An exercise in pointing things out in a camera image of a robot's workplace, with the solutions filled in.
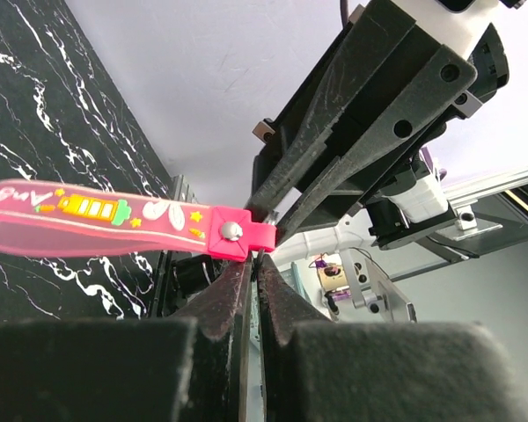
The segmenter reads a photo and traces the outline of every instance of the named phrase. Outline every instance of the yellow light strip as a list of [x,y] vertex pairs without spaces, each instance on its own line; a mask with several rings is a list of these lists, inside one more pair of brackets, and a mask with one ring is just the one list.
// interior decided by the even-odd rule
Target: yellow light strip
[[512,200],[514,200],[520,207],[524,208],[528,212],[528,204],[524,202],[520,197],[515,195],[512,191],[504,191],[507,195],[509,195]]

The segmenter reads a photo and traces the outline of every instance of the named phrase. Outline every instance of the black marble countertop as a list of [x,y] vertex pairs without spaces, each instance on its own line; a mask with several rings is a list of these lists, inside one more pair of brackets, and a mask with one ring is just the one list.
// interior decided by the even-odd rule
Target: black marble countertop
[[[167,197],[172,181],[62,0],[0,0],[0,179]],[[138,318],[158,253],[33,259],[0,254],[0,324]]]

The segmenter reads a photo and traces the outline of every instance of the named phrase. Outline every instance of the pink object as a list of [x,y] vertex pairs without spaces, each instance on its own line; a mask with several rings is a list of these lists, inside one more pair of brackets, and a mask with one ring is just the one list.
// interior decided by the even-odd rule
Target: pink object
[[36,258],[191,251],[242,261],[275,248],[275,227],[245,209],[82,186],[0,181],[0,252]]

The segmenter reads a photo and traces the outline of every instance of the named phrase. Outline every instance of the black marble surface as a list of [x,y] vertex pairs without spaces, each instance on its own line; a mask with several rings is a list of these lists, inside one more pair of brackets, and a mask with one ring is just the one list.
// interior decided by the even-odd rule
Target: black marble surface
[[[0,179],[167,197],[171,178],[62,0],[0,0]],[[0,254],[0,324],[138,318],[158,253],[31,259]]]

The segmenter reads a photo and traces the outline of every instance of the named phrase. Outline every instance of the ceiling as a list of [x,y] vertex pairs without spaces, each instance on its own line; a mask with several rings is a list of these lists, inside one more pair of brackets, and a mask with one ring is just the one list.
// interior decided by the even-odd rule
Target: ceiling
[[[335,0],[66,2],[168,171],[201,201],[233,206],[250,192],[254,125],[278,114],[341,29]],[[431,146],[449,180],[528,164],[528,2],[496,25],[511,81]]]

